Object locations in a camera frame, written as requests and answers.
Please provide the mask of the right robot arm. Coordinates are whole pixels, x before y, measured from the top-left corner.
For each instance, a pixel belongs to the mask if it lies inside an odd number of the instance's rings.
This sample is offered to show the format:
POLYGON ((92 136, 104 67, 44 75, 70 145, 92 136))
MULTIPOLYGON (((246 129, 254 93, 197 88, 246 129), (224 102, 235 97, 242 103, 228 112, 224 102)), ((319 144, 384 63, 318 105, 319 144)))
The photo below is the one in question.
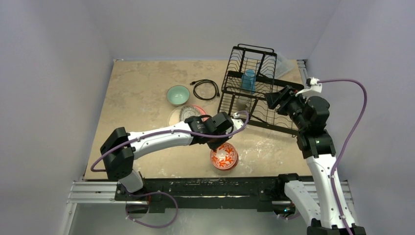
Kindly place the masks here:
POLYGON ((279 92, 265 94, 269 109, 288 116, 298 129, 297 145, 312 174, 318 200, 305 191, 304 183, 294 174, 275 185, 276 196, 289 198, 303 217, 309 235, 364 235, 346 203, 338 178, 336 150, 326 130, 329 103, 322 97, 306 98, 286 86, 279 92))

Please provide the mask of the red floral bowl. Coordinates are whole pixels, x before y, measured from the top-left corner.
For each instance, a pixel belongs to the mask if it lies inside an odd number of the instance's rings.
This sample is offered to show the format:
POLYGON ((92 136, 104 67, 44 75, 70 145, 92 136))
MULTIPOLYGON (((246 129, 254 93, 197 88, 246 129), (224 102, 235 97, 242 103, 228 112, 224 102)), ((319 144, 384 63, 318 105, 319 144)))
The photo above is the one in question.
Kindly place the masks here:
POLYGON ((222 144, 216 151, 212 150, 209 158, 218 170, 231 170, 237 166, 239 161, 236 148, 228 142, 222 144))

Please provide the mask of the blue polka dot mug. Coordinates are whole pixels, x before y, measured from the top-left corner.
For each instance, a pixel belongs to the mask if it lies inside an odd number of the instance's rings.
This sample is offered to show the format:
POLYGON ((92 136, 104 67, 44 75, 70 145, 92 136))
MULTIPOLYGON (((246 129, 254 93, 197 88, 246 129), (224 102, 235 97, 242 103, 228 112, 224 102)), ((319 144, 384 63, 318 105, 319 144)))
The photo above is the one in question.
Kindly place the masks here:
POLYGON ((255 92, 256 76, 254 70, 245 70, 241 78, 241 89, 248 92, 255 92))

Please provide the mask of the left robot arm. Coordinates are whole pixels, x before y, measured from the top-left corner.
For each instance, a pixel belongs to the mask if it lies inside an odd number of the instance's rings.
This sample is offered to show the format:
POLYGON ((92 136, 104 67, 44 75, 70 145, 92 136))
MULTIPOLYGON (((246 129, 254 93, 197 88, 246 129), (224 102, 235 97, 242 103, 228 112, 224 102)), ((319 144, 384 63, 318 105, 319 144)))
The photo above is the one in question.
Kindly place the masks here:
POLYGON ((141 174, 133 169, 135 160, 176 146, 207 144, 210 150, 217 150, 246 128, 249 120, 241 115, 248 117, 249 113, 190 116, 171 126, 144 132, 116 128, 102 144, 101 156, 92 164, 91 171, 97 172, 96 165, 103 162, 108 180, 120 182, 133 200, 140 200, 146 194, 146 187, 141 174))

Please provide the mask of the small grey mug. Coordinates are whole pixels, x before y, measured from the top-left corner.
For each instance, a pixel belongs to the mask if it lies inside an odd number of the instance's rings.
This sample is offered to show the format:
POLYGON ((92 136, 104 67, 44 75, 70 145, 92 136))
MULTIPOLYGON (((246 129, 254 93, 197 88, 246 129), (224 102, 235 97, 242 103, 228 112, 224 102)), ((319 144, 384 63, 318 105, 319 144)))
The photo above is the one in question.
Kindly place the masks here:
POLYGON ((246 96, 239 96, 236 100, 235 107, 238 111, 248 111, 250 109, 251 99, 246 96))

